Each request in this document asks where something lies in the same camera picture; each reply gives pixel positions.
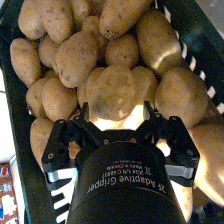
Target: screw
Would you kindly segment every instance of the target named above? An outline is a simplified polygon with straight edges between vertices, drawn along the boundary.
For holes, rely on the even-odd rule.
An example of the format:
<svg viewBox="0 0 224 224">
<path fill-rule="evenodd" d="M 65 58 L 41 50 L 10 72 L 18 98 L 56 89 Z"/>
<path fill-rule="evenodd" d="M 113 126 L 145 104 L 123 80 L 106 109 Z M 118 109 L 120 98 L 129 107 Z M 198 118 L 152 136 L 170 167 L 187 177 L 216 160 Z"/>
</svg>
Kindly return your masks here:
<svg viewBox="0 0 224 224">
<path fill-rule="evenodd" d="M 104 141 L 103 141 L 103 144 L 104 145 L 107 145 L 109 143 L 109 141 L 107 140 L 107 139 L 105 139 Z"/>
<path fill-rule="evenodd" d="M 194 152 L 191 149 L 188 149 L 187 150 L 187 154 L 190 155 L 190 156 L 193 156 L 194 155 Z"/>
<path fill-rule="evenodd" d="M 136 139 L 135 138 L 132 138 L 131 139 L 131 142 L 136 143 Z"/>
<path fill-rule="evenodd" d="M 52 159 L 54 157 L 54 154 L 53 153 L 50 153 L 50 154 L 48 154 L 48 159 Z"/>
</svg>

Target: potato skin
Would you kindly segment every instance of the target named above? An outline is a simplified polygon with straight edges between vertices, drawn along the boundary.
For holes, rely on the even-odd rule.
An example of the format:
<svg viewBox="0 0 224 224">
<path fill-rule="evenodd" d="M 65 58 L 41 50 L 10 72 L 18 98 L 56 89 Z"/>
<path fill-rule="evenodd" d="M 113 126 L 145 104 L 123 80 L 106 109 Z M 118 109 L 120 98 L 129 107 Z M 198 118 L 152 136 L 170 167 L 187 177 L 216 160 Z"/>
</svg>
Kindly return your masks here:
<svg viewBox="0 0 224 224">
<path fill-rule="evenodd" d="M 59 44 L 54 43 L 48 34 L 40 40 L 38 53 L 40 61 L 48 68 L 53 68 L 53 61 L 55 60 Z"/>
<path fill-rule="evenodd" d="M 54 72 L 54 70 L 48 70 L 43 75 L 44 78 L 59 78 L 58 75 Z"/>
<path fill-rule="evenodd" d="M 153 72 L 143 66 L 135 67 L 132 70 L 134 77 L 138 83 L 138 99 L 144 104 L 149 101 L 152 108 L 155 108 L 155 93 L 158 88 L 158 81 Z"/>
<path fill-rule="evenodd" d="M 103 12 L 103 6 L 106 0 L 90 0 L 96 15 L 100 16 Z"/>
<path fill-rule="evenodd" d="M 73 32 L 72 12 L 67 0 L 39 0 L 40 15 L 50 38 L 57 44 Z"/>
<path fill-rule="evenodd" d="M 27 88 L 41 78 L 39 56 L 27 40 L 22 38 L 13 40 L 10 55 L 15 73 Z"/>
<path fill-rule="evenodd" d="M 97 79 L 89 100 L 90 114 L 120 121 L 133 110 L 136 92 L 135 78 L 127 67 L 107 67 Z"/>
<path fill-rule="evenodd" d="M 23 2 L 18 25 L 22 33 L 31 40 L 44 36 L 46 30 L 38 11 L 37 0 L 25 0 Z"/>
<path fill-rule="evenodd" d="M 164 118 L 178 116 L 184 125 L 190 128 L 196 125 L 206 112 L 206 86 L 192 71 L 172 68 L 164 75 L 156 90 L 155 104 Z"/>
<path fill-rule="evenodd" d="M 81 31 L 84 20 L 93 14 L 89 0 L 69 0 L 73 11 L 75 31 Z"/>
<path fill-rule="evenodd" d="M 37 118 L 31 125 L 30 144 L 33 155 L 43 171 L 41 158 L 53 128 L 53 123 L 46 118 Z"/>
<path fill-rule="evenodd" d="M 200 123 L 188 132 L 200 153 L 195 185 L 223 207 L 224 123 Z"/>
<path fill-rule="evenodd" d="M 42 102 L 42 91 L 45 83 L 49 78 L 42 78 L 37 80 L 26 93 L 26 102 L 28 109 L 31 110 L 35 117 L 46 117 L 46 113 Z"/>
<path fill-rule="evenodd" d="M 98 48 L 94 37 L 80 31 L 58 49 L 56 65 L 64 86 L 75 88 L 84 82 L 96 66 Z"/>
<path fill-rule="evenodd" d="M 102 62 L 105 57 L 108 39 L 100 33 L 99 22 L 100 18 L 97 16 L 87 17 L 82 24 L 82 31 L 89 32 L 94 36 L 99 49 L 98 62 Z"/>
<path fill-rule="evenodd" d="M 152 108 L 155 105 L 155 92 L 158 82 L 148 68 L 138 66 L 132 70 L 137 85 L 136 103 L 131 114 L 123 122 L 124 129 L 136 130 L 144 122 L 144 101 L 149 101 Z"/>
<path fill-rule="evenodd" d="M 100 17 L 100 32 L 114 40 L 128 31 L 149 8 L 152 0 L 107 0 Z"/>
<path fill-rule="evenodd" d="M 137 41 L 145 64 L 157 78 L 182 62 L 181 47 L 175 31 L 157 9 L 149 9 L 136 25 Z"/>
<path fill-rule="evenodd" d="M 76 91 L 63 86 L 58 78 L 52 78 L 44 85 L 42 101 L 51 121 L 68 120 L 77 106 Z"/>
<path fill-rule="evenodd" d="M 78 98 L 78 102 L 79 102 L 79 105 L 81 108 L 83 106 L 83 103 L 88 102 L 87 94 L 86 94 L 86 81 L 87 80 L 85 80 L 77 88 L 77 98 Z"/>
<path fill-rule="evenodd" d="M 105 70 L 104 67 L 99 67 L 94 69 L 88 76 L 86 81 L 86 96 L 88 101 L 93 93 L 93 88 L 95 86 L 96 80 L 100 77 L 101 73 Z"/>
<path fill-rule="evenodd" d="M 139 60 L 138 44 L 133 34 L 125 34 L 116 40 L 109 41 L 105 60 L 108 66 L 123 65 L 134 68 Z"/>
<path fill-rule="evenodd" d="M 180 205 L 185 221 L 188 223 L 193 212 L 193 192 L 191 187 L 184 187 L 171 181 L 177 201 Z"/>
</svg>

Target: black plastic crate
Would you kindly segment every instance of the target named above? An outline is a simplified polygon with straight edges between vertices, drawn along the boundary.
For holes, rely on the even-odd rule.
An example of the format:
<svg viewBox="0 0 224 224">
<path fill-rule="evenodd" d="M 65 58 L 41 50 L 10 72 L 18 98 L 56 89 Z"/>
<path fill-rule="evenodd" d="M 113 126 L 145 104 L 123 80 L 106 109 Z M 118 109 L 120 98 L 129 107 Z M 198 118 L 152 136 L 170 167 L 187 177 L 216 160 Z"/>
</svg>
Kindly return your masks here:
<svg viewBox="0 0 224 224">
<path fill-rule="evenodd" d="M 22 3 L 23 0 L 6 0 L 0 12 L 1 68 L 27 220 L 30 224 L 53 224 L 56 217 L 53 209 L 54 199 L 47 190 L 44 176 L 30 147 L 30 127 L 34 118 L 29 115 L 26 107 L 27 89 L 17 78 L 10 61 L 10 43 L 15 38 L 23 37 L 17 23 Z M 187 64 L 195 74 L 203 78 L 208 91 L 213 90 L 212 100 L 220 108 L 224 103 L 224 40 L 194 0 L 158 0 L 155 2 L 155 7 L 171 20 L 179 35 Z M 212 223 L 224 223 L 224 220 Z"/>
</svg>

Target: crate slot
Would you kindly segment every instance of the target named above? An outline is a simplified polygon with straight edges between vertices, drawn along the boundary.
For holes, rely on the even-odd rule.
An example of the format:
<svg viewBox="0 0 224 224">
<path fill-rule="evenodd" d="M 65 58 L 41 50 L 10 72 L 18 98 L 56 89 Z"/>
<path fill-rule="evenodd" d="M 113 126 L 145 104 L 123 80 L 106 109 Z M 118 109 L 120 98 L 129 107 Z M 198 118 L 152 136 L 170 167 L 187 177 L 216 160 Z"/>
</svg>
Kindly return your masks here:
<svg viewBox="0 0 224 224">
<path fill-rule="evenodd" d="M 182 57 L 186 58 L 187 57 L 187 45 L 185 43 L 183 43 L 182 46 L 183 46 Z"/>
<path fill-rule="evenodd" d="M 180 39 L 180 35 L 179 35 L 178 31 L 175 30 L 175 33 L 176 33 L 176 35 L 177 35 L 177 39 L 179 40 L 179 39 Z"/>
<path fill-rule="evenodd" d="M 204 71 L 202 71 L 202 70 L 201 70 L 201 73 L 200 73 L 200 77 L 201 77 L 201 79 L 202 79 L 203 81 L 205 81 L 205 79 L 206 79 L 206 75 L 205 75 Z"/>
<path fill-rule="evenodd" d="M 224 104 L 223 103 L 220 103 L 217 106 L 217 110 L 219 111 L 220 114 L 224 114 Z"/>
<path fill-rule="evenodd" d="M 60 201 L 57 201 L 56 203 L 54 203 L 54 209 L 57 210 L 58 208 L 64 206 L 67 203 L 68 201 L 65 198 Z"/>
<path fill-rule="evenodd" d="M 155 8 L 158 9 L 158 2 L 155 0 Z"/>
<path fill-rule="evenodd" d="M 194 71 L 194 69 L 195 69 L 195 67 L 196 67 L 196 59 L 195 59 L 194 56 L 192 56 L 192 58 L 191 58 L 191 63 L 190 63 L 190 65 L 189 65 L 189 67 L 190 67 L 190 69 L 191 69 L 192 71 Z"/>
<path fill-rule="evenodd" d="M 67 212 L 64 212 L 63 214 L 59 215 L 56 219 L 56 222 L 57 223 L 61 223 L 63 222 L 64 220 L 66 220 L 68 217 L 68 211 Z"/>
<path fill-rule="evenodd" d="M 166 6 L 164 6 L 164 11 L 165 11 L 166 19 L 171 23 L 171 14 L 169 10 L 166 8 Z"/>
<path fill-rule="evenodd" d="M 213 97 L 215 96 L 215 94 L 216 94 L 216 91 L 215 91 L 214 87 L 211 86 L 211 87 L 209 88 L 209 90 L 207 91 L 207 93 L 208 93 L 208 95 L 210 96 L 210 98 L 213 98 Z"/>
</svg>

